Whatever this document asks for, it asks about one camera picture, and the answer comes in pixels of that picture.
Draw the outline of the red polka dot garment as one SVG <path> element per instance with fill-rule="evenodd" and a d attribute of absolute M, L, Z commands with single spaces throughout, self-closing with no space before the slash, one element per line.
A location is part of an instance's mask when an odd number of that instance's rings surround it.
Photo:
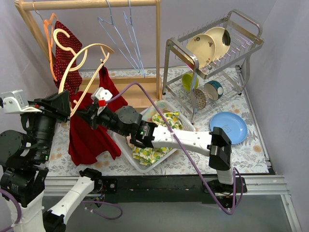
<path fill-rule="evenodd" d="M 70 47 L 74 50 L 75 53 L 78 53 L 82 49 L 82 43 L 77 39 L 77 37 L 61 22 L 56 21 L 55 29 L 62 29 L 69 34 L 69 38 L 63 34 L 58 33 L 57 39 L 60 44 L 64 47 Z M 56 56 L 55 56 L 55 63 L 53 66 L 54 75 L 56 80 L 54 83 L 56 87 L 60 86 L 60 82 L 62 76 L 70 63 L 73 59 L 74 55 L 71 51 L 64 51 L 58 45 L 56 45 Z M 64 84 L 64 90 L 68 90 L 70 92 L 70 97 L 74 97 L 76 95 L 76 90 L 79 88 L 80 84 L 82 83 L 82 78 L 78 71 L 69 72 L 66 77 L 66 81 Z"/>

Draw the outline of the cream plate front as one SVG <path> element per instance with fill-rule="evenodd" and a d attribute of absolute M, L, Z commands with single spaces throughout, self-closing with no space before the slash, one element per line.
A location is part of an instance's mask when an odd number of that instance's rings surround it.
<path fill-rule="evenodd" d="M 213 38 L 207 34 L 198 34 L 188 43 L 186 48 L 192 52 L 199 61 L 199 68 L 208 66 L 214 59 L 216 45 Z"/>

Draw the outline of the orange hanger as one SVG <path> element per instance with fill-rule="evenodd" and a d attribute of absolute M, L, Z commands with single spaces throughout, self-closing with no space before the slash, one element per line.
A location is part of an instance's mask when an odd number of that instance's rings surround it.
<path fill-rule="evenodd" d="M 50 19 L 43 20 L 41 14 L 39 12 L 37 12 L 37 10 L 35 8 L 34 2 L 35 1 L 33 0 L 32 6 L 34 7 L 34 11 L 35 11 L 36 14 L 38 14 L 40 16 L 41 20 L 43 21 L 43 29 L 44 29 L 44 32 L 45 32 L 45 36 L 46 36 L 46 40 L 47 40 L 47 46 L 48 46 L 48 56 L 49 56 L 49 64 L 50 64 L 51 74 L 52 74 L 54 81 L 57 82 L 57 78 L 55 76 L 54 68 L 53 68 L 53 60 L 55 58 L 54 58 L 52 48 L 53 48 L 53 45 L 54 45 L 54 39 L 53 39 L 54 23 L 53 23 L 53 21 L 54 21 L 54 19 L 56 21 L 58 21 L 58 17 L 55 13 L 52 13 Z"/>

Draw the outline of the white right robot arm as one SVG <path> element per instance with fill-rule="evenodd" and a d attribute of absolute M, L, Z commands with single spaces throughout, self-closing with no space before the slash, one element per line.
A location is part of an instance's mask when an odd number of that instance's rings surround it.
<path fill-rule="evenodd" d="M 131 106 L 123 106 L 114 113 L 108 107 L 92 105 L 77 111 L 77 115 L 92 129 L 103 126 L 122 136 L 130 136 L 130 142 L 139 148 L 185 148 L 207 156 L 209 166 L 217 171 L 219 188 L 229 192 L 236 186 L 231 162 L 232 142 L 222 128 L 202 132 L 169 131 L 167 127 L 144 121 Z"/>

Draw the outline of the blue plate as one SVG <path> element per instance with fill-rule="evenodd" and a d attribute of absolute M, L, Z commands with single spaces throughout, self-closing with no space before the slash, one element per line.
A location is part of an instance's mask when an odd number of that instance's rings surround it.
<path fill-rule="evenodd" d="M 210 120 L 210 129 L 219 127 L 224 130 L 233 145 L 243 142 L 248 134 L 245 121 L 232 112 L 220 112 Z"/>

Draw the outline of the pastel floral garment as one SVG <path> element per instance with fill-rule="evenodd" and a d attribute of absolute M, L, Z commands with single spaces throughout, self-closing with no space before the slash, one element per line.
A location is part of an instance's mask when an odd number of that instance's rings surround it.
<path fill-rule="evenodd" d="M 176 148 L 175 139 L 169 130 L 170 125 L 164 118 L 163 111 L 159 109 L 159 102 L 151 105 L 150 109 L 153 109 L 155 113 L 161 116 L 165 127 L 155 122 L 144 120 L 142 119 L 143 115 L 138 114 L 140 119 L 138 120 L 137 127 L 130 132 L 130 143 L 139 148 Z"/>

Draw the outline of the patterned brown bowl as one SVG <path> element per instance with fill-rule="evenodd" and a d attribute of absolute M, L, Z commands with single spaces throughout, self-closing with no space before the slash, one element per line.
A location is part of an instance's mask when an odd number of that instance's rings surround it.
<path fill-rule="evenodd" d="M 194 96 L 197 102 L 197 109 L 204 109 L 208 103 L 205 93 L 200 89 L 194 89 Z"/>

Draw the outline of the blue wire hanger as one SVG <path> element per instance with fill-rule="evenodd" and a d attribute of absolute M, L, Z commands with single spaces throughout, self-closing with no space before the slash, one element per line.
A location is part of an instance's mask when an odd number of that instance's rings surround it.
<path fill-rule="evenodd" d="M 106 32 L 108 37 L 111 39 L 112 43 L 116 46 L 118 51 L 126 59 L 126 61 L 131 65 L 131 67 L 138 74 L 141 75 L 141 73 L 139 72 L 138 67 L 136 65 L 138 61 L 137 61 L 137 58 L 136 58 L 136 55 L 135 55 L 135 52 L 134 52 L 132 42 L 131 42 L 130 37 L 129 37 L 129 33 L 127 31 L 127 28 L 126 28 L 126 32 L 127 32 L 127 35 L 128 35 L 128 39 L 126 39 L 122 35 L 121 31 L 118 29 L 118 27 L 117 27 L 117 25 L 114 21 L 113 14 L 112 14 L 111 2 L 109 0 L 107 0 L 106 3 L 108 5 L 108 9 L 109 9 L 110 20 L 108 21 L 108 20 L 105 20 L 105 19 L 98 16 L 98 22 L 99 22 L 100 26 L 103 28 L 103 30 Z M 116 39 L 108 32 L 107 25 L 111 26 L 112 29 L 115 31 L 116 35 L 118 36 L 118 38 L 120 40 L 119 42 L 117 42 Z"/>
<path fill-rule="evenodd" d="M 145 71 L 144 71 L 144 66 L 142 63 L 142 59 L 141 59 L 141 54 L 140 54 L 140 49 L 139 49 L 139 44 L 138 44 L 138 40 L 135 34 L 135 30 L 134 30 L 134 24 L 133 24 L 133 20 L 132 20 L 132 11 L 131 11 L 131 1 L 128 0 L 128 7 L 129 7 L 129 16 L 126 15 L 125 12 L 123 12 L 124 14 L 124 20 L 126 23 L 126 28 L 127 31 L 129 33 L 129 37 L 130 40 L 132 42 L 133 48 L 134 48 L 134 52 L 137 58 L 137 67 L 139 72 L 141 73 L 142 77 L 145 78 Z"/>

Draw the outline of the metal dish rack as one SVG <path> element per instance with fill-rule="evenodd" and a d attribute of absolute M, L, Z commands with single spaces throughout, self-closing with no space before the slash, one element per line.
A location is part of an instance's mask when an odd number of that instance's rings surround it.
<path fill-rule="evenodd" d="M 194 36 L 205 34 L 213 27 L 223 27 L 229 32 L 230 48 L 224 57 L 200 69 L 197 57 L 186 46 Z M 169 92 L 192 117 L 199 111 L 194 89 L 200 89 L 205 93 L 208 99 L 205 107 L 207 110 L 223 104 L 236 95 L 241 95 L 250 78 L 251 54 L 264 44 L 261 39 L 262 31 L 262 24 L 258 21 L 239 10 L 232 10 L 226 16 L 197 30 L 184 33 L 178 38 L 168 39 L 162 94 Z M 182 76 L 186 73 L 193 74 L 189 92 L 186 92 L 182 85 Z M 216 101 L 204 91 L 204 85 L 211 80 L 219 82 L 224 89 L 222 97 Z"/>

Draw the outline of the green bowl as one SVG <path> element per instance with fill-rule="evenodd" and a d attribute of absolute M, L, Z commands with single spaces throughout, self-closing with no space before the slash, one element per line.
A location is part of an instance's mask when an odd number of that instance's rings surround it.
<path fill-rule="evenodd" d="M 192 73 L 186 73 L 182 76 L 182 85 L 186 92 L 190 91 L 192 79 L 193 79 Z"/>

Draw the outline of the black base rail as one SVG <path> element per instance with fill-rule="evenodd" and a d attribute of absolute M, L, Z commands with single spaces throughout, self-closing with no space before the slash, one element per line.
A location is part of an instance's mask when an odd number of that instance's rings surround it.
<path fill-rule="evenodd" d="M 196 174 L 104 176 L 102 183 L 110 203 L 216 203 Z"/>

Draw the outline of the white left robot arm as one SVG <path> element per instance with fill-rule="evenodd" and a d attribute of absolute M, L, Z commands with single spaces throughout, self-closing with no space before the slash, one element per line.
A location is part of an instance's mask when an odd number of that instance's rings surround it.
<path fill-rule="evenodd" d="M 80 172 L 74 186 L 51 209 L 42 199 L 45 166 L 50 157 L 56 124 L 70 116 L 70 93 L 63 91 L 44 99 L 27 101 L 21 90 L 2 93 L 0 105 L 6 114 L 19 114 L 23 132 L 4 131 L 0 135 L 0 164 L 3 175 L 0 192 L 11 211 L 15 232 L 63 232 L 68 219 L 89 193 L 102 190 L 101 173 L 94 169 Z"/>

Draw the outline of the beige plastic hanger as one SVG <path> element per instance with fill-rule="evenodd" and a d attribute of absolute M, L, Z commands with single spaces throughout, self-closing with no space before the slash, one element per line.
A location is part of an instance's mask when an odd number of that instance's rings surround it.
<path fill-rule="evenodd" d="M 71 113 L 70 113 L 70 117 L 72 117 L 75 112 L 77 111 L 79 105 L 81 104 L 82 100 L 84 99 L 86 93 L 88 92 L 88 90 L 90 89 L 96 75 L 98 74 L 99 70 L 103 67 L 103 65 L 106 63 L 106 61 L 109 59 L 109 56 L 110 54 L 113 54 L 114 53 L 114 50 L 112 48 L 110 48 L 109 46 L 105 45 L 105 44 L 102 44 L 102 43 L 93 43 L 93 44 L 90 44 L 84 48 L 82 48 L 78 53 L 75 53 L 75 51 L 71 48 L 71 47 L 64 47 L 63 45 L 60 44 L 60 42 L 58 41 L 57 39 L 57 35 L 59 33 L 62 33 L 64 35 L 66 35 L 67 38 L 70 37 L 70 35 L 63 29 L 56 29 L 54 30 L 53 32 L 53 38 L 54 38 L 54 41 L 56 43 L 56 45 L 58 47 L 60 47 L 62 50 L 64 51 L 70 51 L 74 57 L 72 58 L 72 60 L 70 61 L 70 63 L 68 64 L 63 76 L 62 76 L 62 79 L 61 79 L 61 82 L 60 82 L 60 86 L 59 86 L 59 89 L 58 89 L 58 93 L 62 93 L 63 90 L 64 90 L 64 84 L 65 84 L 65 81 L 66 81 L 66 78 L 67 78 L 67 75 L 69 72 L 73 72 L 73 71 L 77 71 L 79 70 L 85 63 L 86 59 L 87 59 L 87 53 L 88 53 L 88 49 L 93 47 L 93 46 L 99 46 L 103 55 L 104 55 L 104 59 L 101 59 L 101 64 L 99 65 L 99 67 L 97 68 L 97 70 L 95 71 L 94 75 L 91 77 L 89 83 L 87 84 L 84 92 L 82 93 L 81 97 L 79 98 L 78 101 L 74 100 L 73 102 L 75 103 L 75 106 L 73 108 L 71 108 Z M 73 62 L 79 57 L 80 54 L 84 54 L 84 57 L 82 59 L 82 61 L 74 68 L 72 68 L 72 64 Z"/>

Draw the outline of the floral table mat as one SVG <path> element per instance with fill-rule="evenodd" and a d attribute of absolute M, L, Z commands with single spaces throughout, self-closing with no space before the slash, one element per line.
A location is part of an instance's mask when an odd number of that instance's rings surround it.
<path fill-rule="evenodd" d="M 213 109 L 208 103 L 190 121 L 183 107 L 167 93 L 148 103 L 143 120 L 155 122 L 153 147 L 139 148 L 129 138 L 112 131 L 107 137 L 121 150 L 113 159 L 105 151 L 86 163 L 68 153 L 70 130 L 58 126 L 49 159 L 49 176 L 77 176 L 93 168 L 104 175 L 217 174 L 231 176 L 234 169 L 246 174 L 268 172 L 266 158 L 250 110 L 242 95 Z"/>

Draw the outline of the cream plate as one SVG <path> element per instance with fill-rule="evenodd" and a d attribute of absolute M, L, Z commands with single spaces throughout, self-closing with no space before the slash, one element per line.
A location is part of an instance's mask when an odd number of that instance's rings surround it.
<path fill-rule="evenodd" d="M 213 27 L 205 32 L 215 43 L 215 54 L 212 61 L 216 61 L 224 57 L 228 52 L 231 44 L 229 32 L 223 27 Z"/>
<path fill-rule="evenodd" d="M 188 43 L 186 48 L 192 52 L 199 61 L 199 68 L 208 66 L 214 59 L 216 45 L 213 38 L 207 34 L 198 34 Z"/>

